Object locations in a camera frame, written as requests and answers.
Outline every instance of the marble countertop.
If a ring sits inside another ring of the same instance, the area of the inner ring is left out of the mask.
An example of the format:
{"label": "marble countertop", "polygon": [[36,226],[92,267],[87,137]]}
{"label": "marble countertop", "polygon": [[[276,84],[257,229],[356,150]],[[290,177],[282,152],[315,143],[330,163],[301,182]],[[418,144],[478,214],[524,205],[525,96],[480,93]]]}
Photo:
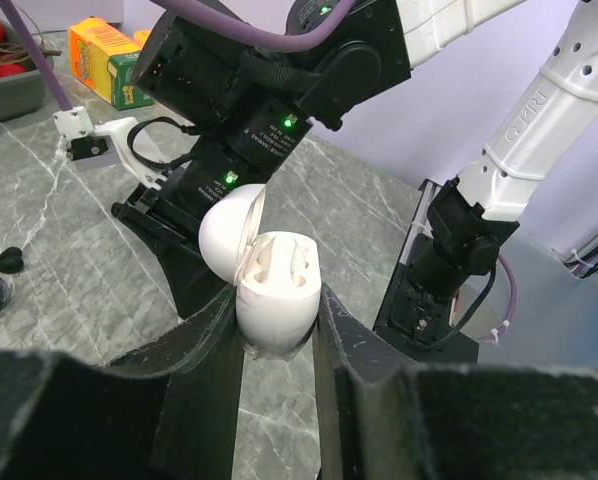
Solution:
{"label": "marble countertop", "polygon": [[[64,34],[46,36],[66,51]],[[118,112],[68,72],[56,73],[93,121],[171,114],[161,106]],[[41,110],[0,124],[0,252],[24,251],[0,313],[0,348],[59,349],[103,364],[176,326],[168,284],[148,248],[112,218],[137,182],[121,165],[77,173],[56,155],[48,95]],[[174,129],[151,131],[168,155],[190,148]],[[419,193],[328,143],[306,138],[269,182],[261,232],[314,238],[322,275],[350,312],[371,325]],[[312,479],[319,437],[310,344],[291,362],[246,358],[235,479]]]}

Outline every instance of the gray tray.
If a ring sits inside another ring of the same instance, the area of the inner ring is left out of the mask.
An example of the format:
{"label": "gray tray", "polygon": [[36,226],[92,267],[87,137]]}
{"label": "gray tray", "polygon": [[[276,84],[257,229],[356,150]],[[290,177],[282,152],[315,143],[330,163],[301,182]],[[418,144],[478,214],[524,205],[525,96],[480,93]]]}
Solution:
{"label": "gray tray", "polygon": [[[20,43],[10,25],[3,22],[2,24],[6,29],[6,41]],[[53,65],[52,58],[47,60]],[[24,66],[28,70],[34,68],[32,62]],[[37,110],[41,107],[45,94],[46,85],[36,69],[21,75],[0,78],[0,122]]]}

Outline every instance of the purple cable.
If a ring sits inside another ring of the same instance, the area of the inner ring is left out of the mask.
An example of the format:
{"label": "purple cable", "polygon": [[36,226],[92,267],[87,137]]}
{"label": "purple cable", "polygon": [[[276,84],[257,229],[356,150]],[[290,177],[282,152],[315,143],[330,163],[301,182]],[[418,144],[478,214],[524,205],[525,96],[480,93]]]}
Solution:
{"label": "purple cable", "polygon": [[337,28],[356,0],[341,0],[324,22],[302,35],[266,32],[235,18],[230,18],[197,0],[151,0],[180,17],[237,42],[275,52],[293,53],[316,47]]}
{"label": "purple cable", "polygon": [[[508,281],[510,282],[510,301],[508,302],[508,311],[506,312],[504,321],[507,320],[508,322],[512,322],[512,317],[514,317],[515,309],[517,308],[517,282],[515,280],[514,273],[512,273],[512,268],[510,268],[510,264],[501,254],[499,255],[499,262],[501,262],[501,266],[506,271]],[[497,337],[495,337],[492,333],[489,333],[488,335],[481,337],[479,341],[496,343],[498,338],[503,337],[503,335],[506,333],[506,330],[508,330],[508,327],[502,322],[496,328],[496,330]]]}
{"label": "purple cable", "polygon": [[37,45],[37,42],[35,42],[35,39],[28,31],[26,24],[23,22],[21,15],[19,15],[19,12],[17,11],[17,7],[13,5],[11,0],[0,0],[0,7],[8,19],[8,22],[10,22],[10,25],[12,25],[12,28],[14,28],[19,35],[19,38],[28,51],[28,55],[30,55],[32,61],[35,62],[37,70],[39,70],[39,73],[41,73],[46,85],[48,85],[52,95],[55,97],[55,100],[57,100],[59,108],[64,111],[71,110],[72,104],[70,103],[70,100],[68,100],[66,92],[64,92],[63,88],[61,88],[59,80],[57,80],[55,74],[52,73],[50,65],[48,65],[48,62],[43,56],[43,52],[39,48],[39,45]]}

